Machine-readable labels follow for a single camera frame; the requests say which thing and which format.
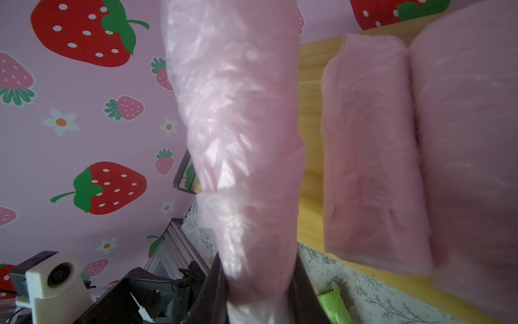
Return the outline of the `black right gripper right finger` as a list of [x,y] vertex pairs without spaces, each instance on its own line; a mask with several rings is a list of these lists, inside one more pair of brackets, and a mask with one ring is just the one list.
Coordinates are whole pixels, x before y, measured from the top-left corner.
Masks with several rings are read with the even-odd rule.
[[289,323],[330,324],[299,255],[295,260],[294,274],[289,285],[288,307]]

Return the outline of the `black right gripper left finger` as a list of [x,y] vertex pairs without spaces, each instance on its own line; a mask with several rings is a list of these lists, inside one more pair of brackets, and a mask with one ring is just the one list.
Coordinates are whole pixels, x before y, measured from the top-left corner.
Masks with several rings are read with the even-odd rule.
[[228,324],[228,284],[217,253],[185,324]]

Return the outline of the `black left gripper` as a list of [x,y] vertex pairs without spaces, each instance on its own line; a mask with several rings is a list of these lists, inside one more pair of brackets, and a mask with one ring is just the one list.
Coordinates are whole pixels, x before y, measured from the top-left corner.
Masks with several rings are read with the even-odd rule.
[[183,323],[200,295],[206,275],[196,262],[181,279],[135,268],[75,320],[80,324]]

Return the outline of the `three-tier wooden shelf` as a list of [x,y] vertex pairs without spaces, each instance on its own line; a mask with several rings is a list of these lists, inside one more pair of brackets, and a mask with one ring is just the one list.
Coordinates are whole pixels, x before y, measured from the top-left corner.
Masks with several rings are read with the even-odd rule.
[[310,252],[318,251],[317,266],[329,261],[329,269],[342,269],[349,285],[359,285],[370,294],[392,295],[394,309],[389,315],[375,315],[371,323],[399,323],[403,317],[422,317],[427,309],[443,317],[443,323],[497,323],[481,309],[435,287],[419,275],[398,275],[351,263],[325,252],[323,234],[324,151],[321,136],[321,76],[328,62],[338,54],[343,39],[333,37],[302,45],[299,52],[299,131],[307,144],[306,169],[298,218],[299,243]]

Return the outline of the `pink trash bag roll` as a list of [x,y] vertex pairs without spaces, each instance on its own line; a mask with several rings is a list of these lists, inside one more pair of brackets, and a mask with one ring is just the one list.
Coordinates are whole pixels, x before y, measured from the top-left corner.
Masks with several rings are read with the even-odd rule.
[[168,77],[231,323],[289,323],[306,146],[295,1],[163,1]]
[[481,1],[411,47],[434,281],[517,322],[517,2]]
[[348,34],[321,79],[325,250],[398,274],[432,271],[409,51]]

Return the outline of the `green trash bag roll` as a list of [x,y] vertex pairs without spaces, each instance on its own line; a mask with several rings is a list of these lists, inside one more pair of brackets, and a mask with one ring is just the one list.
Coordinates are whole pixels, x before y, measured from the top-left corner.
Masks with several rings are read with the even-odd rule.
[[317,295],[322,309],[332,324],[354,324],[350,312],[341,297],[341,290],[336,283],[331,285]]

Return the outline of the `left aluminium corner post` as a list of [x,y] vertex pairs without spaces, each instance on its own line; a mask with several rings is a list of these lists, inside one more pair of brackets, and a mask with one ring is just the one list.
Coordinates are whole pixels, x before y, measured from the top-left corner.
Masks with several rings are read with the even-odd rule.
[[145,270],[160,277],[182,279],[180,269],[195,263],[204,276],[209,274],[209,267],[182,231],[182,223],[182,220],[172,219],[160,236],[147,237],[151,245]]

